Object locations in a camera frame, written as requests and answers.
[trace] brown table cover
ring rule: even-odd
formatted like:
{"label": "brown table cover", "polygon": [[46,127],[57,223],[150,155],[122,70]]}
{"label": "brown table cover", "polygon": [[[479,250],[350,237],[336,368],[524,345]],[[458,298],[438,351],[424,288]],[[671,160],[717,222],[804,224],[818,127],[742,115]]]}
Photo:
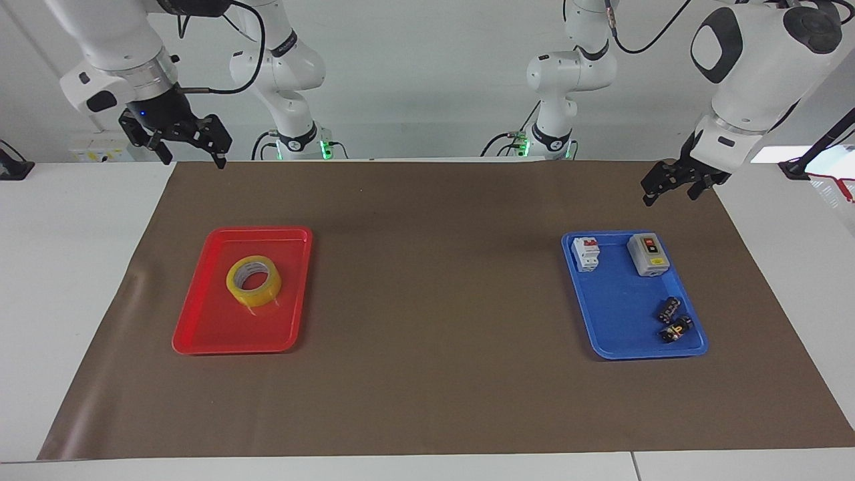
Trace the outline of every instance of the brown table cover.
{"label": "brown table cover", "polygon": [[[39,459],[855,445],[717,196],[646,208],[649,168],[180,164]],[[235,225],[313,229],[300,340],[179,355],[205,236]],[[594,353],[560,239],[606,229],[659,233],[706,355]]]}

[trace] table surface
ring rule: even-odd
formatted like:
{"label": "table surface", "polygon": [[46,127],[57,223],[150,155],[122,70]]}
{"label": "table surface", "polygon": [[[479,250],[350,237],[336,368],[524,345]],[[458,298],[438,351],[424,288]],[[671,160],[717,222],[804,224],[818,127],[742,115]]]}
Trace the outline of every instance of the table surface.
{"label": "table surface", "polygon": [[[0,184],[0,460],[34,460],[172,169],[40,164]],[[855,425],[855,239],[808,182],[749,165],[716,188],[743,241]],[[226,479],[851,479],[855,448],[380,458],[116,460],[0,466],[2,478],[166,474]]]}

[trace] yellow tape roll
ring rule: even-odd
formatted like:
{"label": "yellow tape roll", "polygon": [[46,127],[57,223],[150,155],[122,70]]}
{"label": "yellow tape roll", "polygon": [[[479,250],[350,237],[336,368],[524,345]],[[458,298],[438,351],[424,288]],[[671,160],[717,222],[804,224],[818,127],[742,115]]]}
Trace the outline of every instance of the yellow tape roll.
{"label": "yellow tape roll", "polygon": [[[264,284],[252,290],[244,290],[244,282],[253,274],[265,273],[268,275]],[[226,276],[226,287],[232,293],[234,299],[247,307],[260,307],[269,304],[282,289],[282,277],[273,261],[264,256],[250,256],[242,258]]]}

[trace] blue tray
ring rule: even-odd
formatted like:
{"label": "blue tray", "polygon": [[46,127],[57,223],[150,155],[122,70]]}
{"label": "blue tray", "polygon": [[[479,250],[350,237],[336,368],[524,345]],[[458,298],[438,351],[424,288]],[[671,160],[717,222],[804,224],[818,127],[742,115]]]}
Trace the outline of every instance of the blue tray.
{"label": "blue tray", "polygon": [[[561,239],[591,346],[606,359],[700,356],[708,348],[706,334],[673,261],[671,269],[661,276],[642,277],[629,256],[629,238],[647,232],[651,231],[570,232]],[[593,272],[576,269],[570,250],[576,237],[597,238],[599,267]],[[677,315],[688,314],[694,321],[694,329],[680,340],[666,343],[658,335],[665,324],[659,322],[657,315],[669,296],[682,300]]]}

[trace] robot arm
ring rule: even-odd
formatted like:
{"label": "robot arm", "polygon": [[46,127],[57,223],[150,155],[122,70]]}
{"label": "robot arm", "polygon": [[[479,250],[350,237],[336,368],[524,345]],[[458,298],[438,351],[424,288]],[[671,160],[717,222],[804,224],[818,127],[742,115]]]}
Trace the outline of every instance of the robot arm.
{"label": "robot arm", "polygon": [[[312,119],[309,104],[298,92],[321,86],[327,71],[318,53],[303,43],[291,28],[281,0],[248,0],[264,19],[266,44],[263,68],[251,91],[270,110],[278,135],[277,145],[283,158],[328,157],[325,141],[329,132]],[[255,17],[242,12],[248,37],[261,36]],[[258,53],[238,52],[232,57],[233,79],[246,82],[257,64]]]}
{"label": "robot arm", "polygon": [[692,200],[723,184],[831,73],[842,40],[840,15],[827,0],[815,4],[736,4],[706,18],[692,42],[692,59],[718,91],[680,158],[657,163],[641,182],[645,204],[682,184],[692,183]]}
{"label": "robot arm", "polygon": [[529,155],[564,157],[576,115],[570,93],[605,88],[617,75],[603,0],[573,0],[566,15],[564,31],[576,48],[538,56],[528,65],[528,85],[540,96],[537,120],[526,132]]}
{"label": "robot arm", "polygon": [[232,144],[215,115],[193,115],[180,91],[174,63],[149,22],[149,12],[220,16],[230,0],[45,0],[74,37],[85,60],[62,77],[69,102],[87,115],[119,104],[119,123],[135,145],[154,151],[166,164],[172,154],[164,140],[185,142],[208,152],[219,168]]}

